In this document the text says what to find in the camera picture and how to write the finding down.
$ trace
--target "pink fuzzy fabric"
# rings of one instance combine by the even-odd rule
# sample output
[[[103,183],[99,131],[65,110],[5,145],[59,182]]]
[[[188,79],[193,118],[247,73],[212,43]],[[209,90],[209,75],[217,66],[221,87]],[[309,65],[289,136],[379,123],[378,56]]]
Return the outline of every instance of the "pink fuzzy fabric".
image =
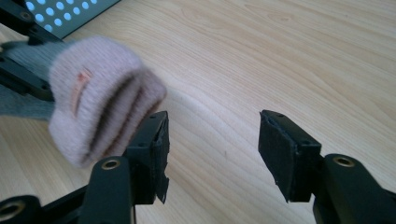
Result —
[[[133,52],[101,36],[62,52],[50,69],[49,83],[55,98],[49,131],[78,167],[122,154],[166,94]]]

